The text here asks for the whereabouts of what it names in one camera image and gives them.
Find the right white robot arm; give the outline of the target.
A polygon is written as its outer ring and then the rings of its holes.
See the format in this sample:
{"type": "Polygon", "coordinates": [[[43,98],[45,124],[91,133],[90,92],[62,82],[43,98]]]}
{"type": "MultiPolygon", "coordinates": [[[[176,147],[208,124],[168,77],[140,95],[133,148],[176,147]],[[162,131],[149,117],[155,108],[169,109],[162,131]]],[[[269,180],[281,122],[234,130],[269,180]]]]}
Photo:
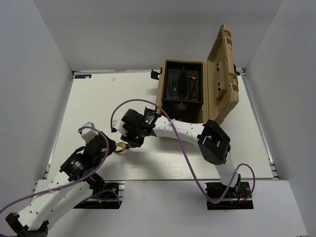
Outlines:
{"type": "Polygon", "coordinates": [[[129,109],[121,119],[113,121],[113,128],[121,134],[121,140],[132,148],[141,147],[145,137],[180,138],[181,141],[199,147],[202,157],[216,166],[223,184],[223,192],[234,197],[241,191],[240,183],[231,179],[234,166],[228,160],[230,138],[213,120],[207,123],[187,123],[177,120],[169,121],[167,117],[146,108],[144,114],[129,109]]]}

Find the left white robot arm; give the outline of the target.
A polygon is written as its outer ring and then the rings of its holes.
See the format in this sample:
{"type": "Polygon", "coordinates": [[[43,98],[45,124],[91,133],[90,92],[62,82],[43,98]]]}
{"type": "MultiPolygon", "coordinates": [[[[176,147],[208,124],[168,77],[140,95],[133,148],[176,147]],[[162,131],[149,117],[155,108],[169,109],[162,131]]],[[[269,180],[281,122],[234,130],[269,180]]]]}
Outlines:
{"type": "Polygon", "coordinates": [[[69,210],[103,193],[105,180],[96,170],[105,158],[116,150],[115,141],[103,132],[82,136],[85,145],[76,149],[60,166],[46,190],[17,213],[9,213],[5,220],[18,237],[45,237],[48,230],[69,210]]]}

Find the green black precision screwdriver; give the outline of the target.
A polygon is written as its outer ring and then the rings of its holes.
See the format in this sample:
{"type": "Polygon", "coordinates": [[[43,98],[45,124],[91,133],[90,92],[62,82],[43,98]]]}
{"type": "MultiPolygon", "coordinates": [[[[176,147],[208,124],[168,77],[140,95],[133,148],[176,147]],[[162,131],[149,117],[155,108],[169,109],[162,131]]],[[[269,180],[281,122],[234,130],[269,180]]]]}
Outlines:
{"type": "Polygon", "coordinates": [[[176,99],[176,97],[177,97],[177,84],[176,84],[176,79],[173,79],[173,80],[172,80],[172,88],[173,88],[173,95],[174,95],[174,97],[175,97],[175,99],[176,99]]]}

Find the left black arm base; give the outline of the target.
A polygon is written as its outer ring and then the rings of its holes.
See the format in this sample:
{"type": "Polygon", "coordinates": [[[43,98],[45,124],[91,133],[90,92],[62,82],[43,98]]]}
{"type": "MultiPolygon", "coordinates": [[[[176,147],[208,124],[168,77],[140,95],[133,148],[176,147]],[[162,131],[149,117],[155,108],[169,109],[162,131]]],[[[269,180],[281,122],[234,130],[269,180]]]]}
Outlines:
{"type": "Polygon", "coordinates": [[[106,181],[100,175],[88,178],[91,195],[78,203],[74,209],[119,209],[124,194],[124,181],[106,181]]]}

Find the long brown hex key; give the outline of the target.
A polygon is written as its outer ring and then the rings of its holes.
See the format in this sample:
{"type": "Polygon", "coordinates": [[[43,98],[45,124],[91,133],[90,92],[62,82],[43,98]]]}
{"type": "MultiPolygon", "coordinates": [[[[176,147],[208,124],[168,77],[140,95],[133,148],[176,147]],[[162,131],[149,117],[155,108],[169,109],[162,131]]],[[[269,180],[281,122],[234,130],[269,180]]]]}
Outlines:
{"type": "Polygon", "coordinates": [[[189,78],[189,96],[188,96],[188,100],[190,101],[191,97],[192,97],[192,86],[191,86],[191,82],[195,80],[195,78],[193,76],[188,76],[189,78]]]}

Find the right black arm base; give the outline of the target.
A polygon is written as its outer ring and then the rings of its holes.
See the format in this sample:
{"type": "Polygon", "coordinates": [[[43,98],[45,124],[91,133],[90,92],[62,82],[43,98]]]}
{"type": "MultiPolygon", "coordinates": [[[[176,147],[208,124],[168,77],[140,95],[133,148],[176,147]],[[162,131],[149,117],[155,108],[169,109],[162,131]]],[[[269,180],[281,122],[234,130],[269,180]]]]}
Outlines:
{"type": "MultiPolygon", "coordinates": [[[[225,186],[220,182],[208,182],[205,183],[205,191],[207,195],[217,201],[225,190],[225,186]]],[[[218,204],[212,204],[208,200],[206,201],[207,210],[247,210],[254,209],[252,196],[246,201],[241,202],[250,194],[250,185],[248,182],[241,182],[238,191],[233,191],[231,188],[226,193],[223,200],[218,204]]]]}

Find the blue red handled screwdriver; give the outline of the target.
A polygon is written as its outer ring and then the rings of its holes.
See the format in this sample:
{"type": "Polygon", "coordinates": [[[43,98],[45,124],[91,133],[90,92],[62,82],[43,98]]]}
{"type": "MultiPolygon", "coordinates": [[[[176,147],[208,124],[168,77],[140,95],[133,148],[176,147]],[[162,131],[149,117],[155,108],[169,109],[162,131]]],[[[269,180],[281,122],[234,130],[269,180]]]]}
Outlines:
{"type": "Polygon", "coordinates": [[[169,74],[169,96],[173,95],[173,84],[172,84],[172,77],[171,74],[169,74]]]}

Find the yellow handled needle-nose pliers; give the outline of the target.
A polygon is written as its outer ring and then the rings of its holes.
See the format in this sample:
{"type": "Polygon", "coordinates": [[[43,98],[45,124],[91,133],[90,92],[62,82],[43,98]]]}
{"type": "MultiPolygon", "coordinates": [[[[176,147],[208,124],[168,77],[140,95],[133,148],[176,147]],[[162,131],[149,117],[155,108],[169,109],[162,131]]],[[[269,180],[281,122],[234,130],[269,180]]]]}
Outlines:
{"type": "Polygon", "coordinates": [[[127,151],[130,149],[130,145],[126,142],[118,142],[116,143],[116,150],[114,151],[115,154],[120,154],[124,151],[127,151]]]}

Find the tan plastic toolbox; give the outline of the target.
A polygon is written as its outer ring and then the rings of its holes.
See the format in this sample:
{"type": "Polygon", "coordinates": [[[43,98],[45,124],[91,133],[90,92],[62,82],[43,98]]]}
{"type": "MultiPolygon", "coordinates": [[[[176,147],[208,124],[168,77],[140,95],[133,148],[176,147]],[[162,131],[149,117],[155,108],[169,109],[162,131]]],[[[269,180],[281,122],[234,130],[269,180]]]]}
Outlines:
{"type": "Polygon", "coordinates": [[[222,25],[206,62],[166,59],[158,72],[156,104],[176,120],[221,124],[239,102],[233,42],[222,25]]]}

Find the large brown hex key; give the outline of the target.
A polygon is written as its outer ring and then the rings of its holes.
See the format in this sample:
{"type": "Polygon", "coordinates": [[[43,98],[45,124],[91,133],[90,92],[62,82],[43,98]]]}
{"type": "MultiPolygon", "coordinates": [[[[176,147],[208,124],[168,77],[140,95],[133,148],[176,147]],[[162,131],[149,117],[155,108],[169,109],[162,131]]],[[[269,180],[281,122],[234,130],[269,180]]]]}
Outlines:
{"type": "Polygon", "coordinates": [[[196,84],[197,84],[197,81],[198,81],[198,78],[194,77],[195,80],[191,82],[191,86],[192,86],[192,98],[198,98],[198,91],[197,91],[197,88],[196,88],[196,84]]]}

